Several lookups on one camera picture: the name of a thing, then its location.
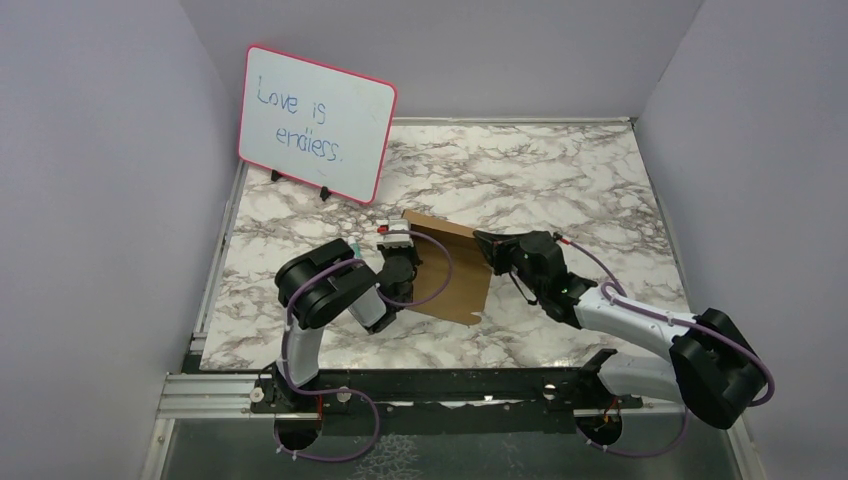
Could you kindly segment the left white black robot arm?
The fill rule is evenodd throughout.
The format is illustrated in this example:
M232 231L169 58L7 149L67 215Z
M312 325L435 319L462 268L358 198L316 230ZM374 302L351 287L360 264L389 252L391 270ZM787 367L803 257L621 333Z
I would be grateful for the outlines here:
M422 264L415 246L380 249L383 267L374 272L343 239L332 240L285 263L274 283L287 309L276 396L298 411L313 401L324 328L347 311L369 334L386 329L413 300Z

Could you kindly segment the brown cardboard box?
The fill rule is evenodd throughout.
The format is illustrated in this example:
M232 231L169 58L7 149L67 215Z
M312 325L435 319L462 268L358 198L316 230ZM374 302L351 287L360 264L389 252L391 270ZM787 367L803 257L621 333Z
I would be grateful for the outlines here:
M471 326L481 322L492 273L467 226L406 210L402 217L414 231L437 240L443 249L415 237L422 264L413 281L413 311Z

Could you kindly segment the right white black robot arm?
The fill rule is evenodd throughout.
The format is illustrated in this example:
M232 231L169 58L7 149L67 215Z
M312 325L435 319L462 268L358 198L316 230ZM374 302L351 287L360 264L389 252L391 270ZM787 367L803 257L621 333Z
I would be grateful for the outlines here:
M559 233L495 234L473 238L497 276L507 274L531 293L529 304L553 321L605 333L648 351L613 353L577 380L579 398L600 407L615 395L679 403L704 423L727 429L750 407L776 393L776 380L724 312L674 312L630 298L615 276L598 283L566 264Z

